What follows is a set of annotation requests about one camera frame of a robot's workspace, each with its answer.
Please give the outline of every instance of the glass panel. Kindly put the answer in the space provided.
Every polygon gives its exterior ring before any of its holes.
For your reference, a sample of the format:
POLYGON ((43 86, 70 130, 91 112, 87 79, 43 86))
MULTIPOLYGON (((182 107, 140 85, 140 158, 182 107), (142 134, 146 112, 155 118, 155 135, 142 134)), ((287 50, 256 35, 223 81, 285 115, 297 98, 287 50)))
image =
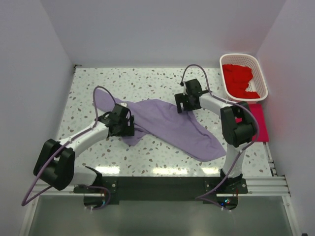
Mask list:
POLYGON ((84 209, 82 196, 42 196, 31 236, 291 236, 281 197, 240 197, 231 213, 201 202, 84 209))

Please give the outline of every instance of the speckled table surface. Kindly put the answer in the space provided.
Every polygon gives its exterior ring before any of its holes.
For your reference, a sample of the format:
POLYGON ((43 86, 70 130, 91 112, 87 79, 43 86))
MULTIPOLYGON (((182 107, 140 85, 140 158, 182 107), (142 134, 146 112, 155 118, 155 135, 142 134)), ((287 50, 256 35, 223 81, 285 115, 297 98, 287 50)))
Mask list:
MULTIPOLYGON (((222 94, 219 69, 206 69, 215 94, 222 94)), ((178 85, 183 69, 180 68, 77 68, 60 125, 58 138, 65 138, 88 126, 95 118, 92 92, 101 85, 122 100, 137 102, 159 98, 175 104, 174 94, 182 92, 178 85)), ((185 80, 198 78, 202 87, 204 76, 197 68, 187 71, 185 80)), ((200 109, 194 111, 197 120, 214 134, 226 149, 221 121, 214 113, 200 109)), ((160 140, 146 135, 134 147, 119 137, 110 137, 83 152, 76 166, 90 166, 111 176, 218 176, 225 157, 199 162, 186 153, 160 140)), ((249 147, 243 163, 245 177, 271 176, 264 143, 249 147)))

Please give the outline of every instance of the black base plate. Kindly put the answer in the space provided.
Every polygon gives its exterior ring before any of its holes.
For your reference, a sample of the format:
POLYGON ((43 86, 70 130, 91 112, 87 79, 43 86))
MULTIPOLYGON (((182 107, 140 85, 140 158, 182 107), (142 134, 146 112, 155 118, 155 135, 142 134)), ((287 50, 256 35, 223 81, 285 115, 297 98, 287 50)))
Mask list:
MULTIPOLYGON (((111 192, 109 204, 119 204, 119 201, 195 201, 195 198, 210 191, 221 180, 221 177, 102 177, 104 187, 111 192)), ((207 198, 218 202, 216 193, 233 194, 248 193, 245 179, 219 188, 215 194, 207 198)), ((99 189, 75 187, 74 193, 100 193, 99 189)), ((85 196, 85 200, 99 201, 101 197, 85 196)))

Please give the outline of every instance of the magenta pad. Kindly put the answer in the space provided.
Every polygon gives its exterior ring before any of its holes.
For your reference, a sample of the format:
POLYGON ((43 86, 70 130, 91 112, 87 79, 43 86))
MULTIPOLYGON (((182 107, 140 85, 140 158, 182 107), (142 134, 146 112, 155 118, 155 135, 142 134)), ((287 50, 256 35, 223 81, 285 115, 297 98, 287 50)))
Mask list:
POLYGON ((260 104, 250 104, 250 110, 251 113, 254 115, 256 118, 258 125, 259 125, 259 137, 258 137, 258 142, 268 142, 269 137, 268 137, 268 132, 266 128, 266 123, 264 119, 264 113, 262 111, 262 107, 260 104))

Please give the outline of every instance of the red towel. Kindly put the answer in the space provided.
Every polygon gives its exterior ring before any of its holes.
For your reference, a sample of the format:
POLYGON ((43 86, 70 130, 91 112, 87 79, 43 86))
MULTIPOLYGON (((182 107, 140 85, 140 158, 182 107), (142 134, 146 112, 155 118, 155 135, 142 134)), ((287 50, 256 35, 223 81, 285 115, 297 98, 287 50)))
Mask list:
POLYGON ((223 65, 223 73, 227 91, 234 97, 255 99, 260 98, 257 92, 247 92, 252 79, 252 69, 240 65, 223 65))

